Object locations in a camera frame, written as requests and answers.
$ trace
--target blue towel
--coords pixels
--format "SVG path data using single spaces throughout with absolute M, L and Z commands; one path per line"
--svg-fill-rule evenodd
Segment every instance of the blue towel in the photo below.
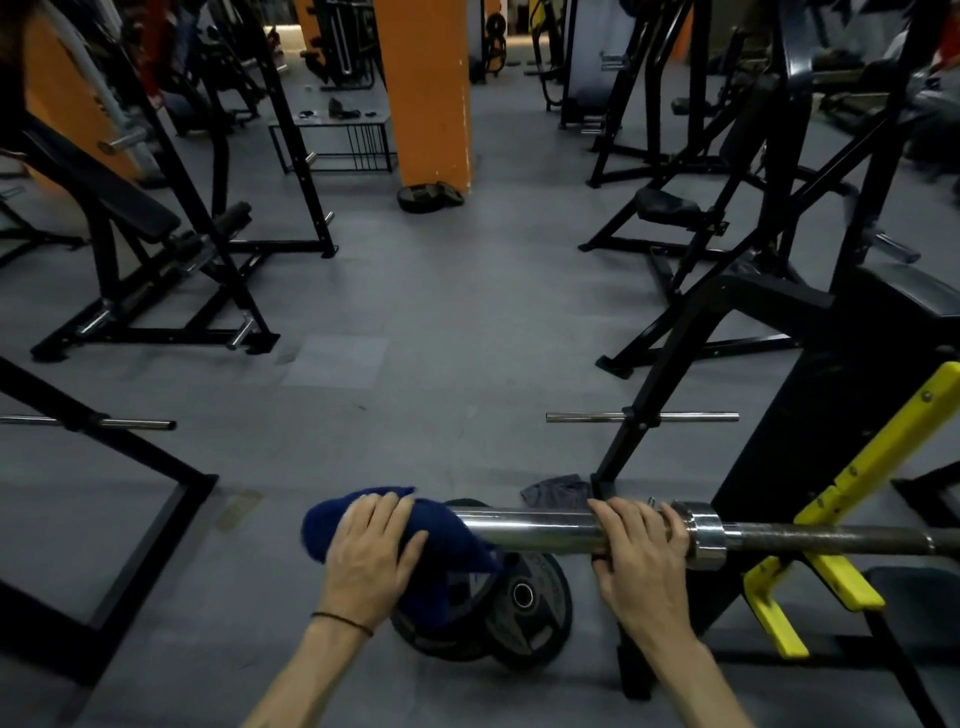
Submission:
M 315 505 L 303 519 L 301 533 L 307 553 L 315 561 L 324 563 L 337 524 L 357 498 L 367 493 L 381 496 L 396 493 L 404 497 L 415 490 L 392 486 L 368 488 Z M 418 498 L 400 540 L 401 551 L 418 531 L 427 531 L 430 537 L 398 607 L 418 626 L 442 627 L 447 622 L 447 572 L 496 573 L 500 571 L 500 565 L 492 557 L 490 547 L 474 536 L 449 508 L 435 500 Z

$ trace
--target hand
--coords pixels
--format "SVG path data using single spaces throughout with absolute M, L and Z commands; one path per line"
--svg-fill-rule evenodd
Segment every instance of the hand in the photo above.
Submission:
M 686 601 L 690 536 L 684 520 L 668 505 L 661 515 L 619 497 L 589 506 L 610 543 L 607 558 L 593 561 L 600 594 L 636 646 L 653 664 L 697 644 Z
M 407 588 L 427 532 L 419 531 L 399 553 L 414 499 L 369 494 L 350 504 L 326 554 L 320 611 L 375 630 Z

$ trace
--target finger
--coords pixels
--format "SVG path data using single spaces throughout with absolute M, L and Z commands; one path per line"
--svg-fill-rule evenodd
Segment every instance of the finger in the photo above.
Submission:
M 379 535 L 386 530 L 390 516 L 393 514 L 399 500 L 400 497 L 396 493 L 388 493 L 380 497 L 370 516 L 371 533 Z
M 410 521 L 410 514 L 413 513 L 415 502 L 416 499 L 413 496 L 402 497 L 400 503 L 394 508 L 394 512 L 390 514 L 385 533 L 398 544 L 400 543 L 400 537 L 403 536 L 403 529 L 407 527 L 407 522 Z
M 410 583 L 410 576 L 423 555 L 423 548 L 426 546 L 429 535 L 426 531 L 417 531 L 413 538 L 407 542 L 403 553 L 400 554 L 400 558 L 396 562 L 396 585 L 400 594 L 403 594 L 407 584 Z
M 627 529 L 627 536 L 630 537 L 632 544 L 642 544 L 649 540 L 647 527 L 643 523 L 643 517 L 640 516 L 636 503 L 624 500 L 622 497 L 613 497 L 608 503 L 623 521 L 623 526 Z
M 356 513 L 357 501 L 359 499 L 360 498 L 357 498 L 349 506 L 347 506 L 347 510 L 344 511 L 344 515 L 340 517 L 340 521 L 337 523 L 337 530 L 333 532 L 333 539 L 330 541 L 331 545 L 339 544 L 350 532 L 350 525 L 353 523 L 353 515 Z
M 610 561 L 602 556 L 594 556 L 590 565 L 593 566 L 593 573 L 596 574 L 597 586 L 600 587 L 600 595 L 603 596 L 604 599 L 608 598 L 608 595 L 611 593 L 613 581 Z
M 603 500 L 591 498 L 587 501 L 587 505 L 590 507 L 590 510 L 593 511 L 593 515 L 597 517 L 597 520 L 600 521 L 600 527 L 603 528 L 604 533 L 607 534 L 607 541 L 610 542 L 611 551 L 617 551 L 619 548 L 630 546 L 630 537 L 627 536 L 627 530 L 623 525 L 623 521 L 608 503 Z
M 663 504 L 663 514 L 670 523 L 670 550 L 685 559 L 690 551 L 690 532 L 683 517 L 672 506 Z
M 663 522 L 663 516 L 646 503 L 638 503 L 636 507 L 640 516 L 643 517 L 650 541 L 657 546 L 666 546 L 666 524 Z
M 373 515 L 373 509 L 376 508 L 379 500 L 380 496 L 376 493 L 367 493 L 354 501 L 356 510 L 350 520 L 349 533 L 364 533 L 367 530 L 367 526 L 370 525 L 370 516 Z

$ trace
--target rubber weight plate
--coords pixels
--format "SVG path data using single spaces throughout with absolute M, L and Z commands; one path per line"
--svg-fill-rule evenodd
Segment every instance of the rubber weight plate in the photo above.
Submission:
M 487 35 L 503 36 L 507 32 L 507 19 L 499 12 L 493 12 L 487 17 Z
M 472 498 L 458 498 L 445 505 L 485 507 L 487 504 Z M 494 556 L 503 563 L 502 552 L 495 550 Z M 502 577 L 502 573 L 448 573 L 449 619 L 442 627 L 419 626 L 399 609 L 394 609 L 390 621 L 405 642 L 428 657 L 450 662 L 479 660 L 490 654 L 482 623 Z
M 573 624 L 570 585 L 546 553 L 508 554 L 483 623 L 491 655 L 507 667 L 546 665 L 564 648 Z

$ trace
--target orange pillar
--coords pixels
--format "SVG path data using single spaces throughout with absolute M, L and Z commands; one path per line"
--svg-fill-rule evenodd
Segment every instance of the orange pillar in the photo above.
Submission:
M 469 190 L 465 0 L 373 0 L 404 185 Z

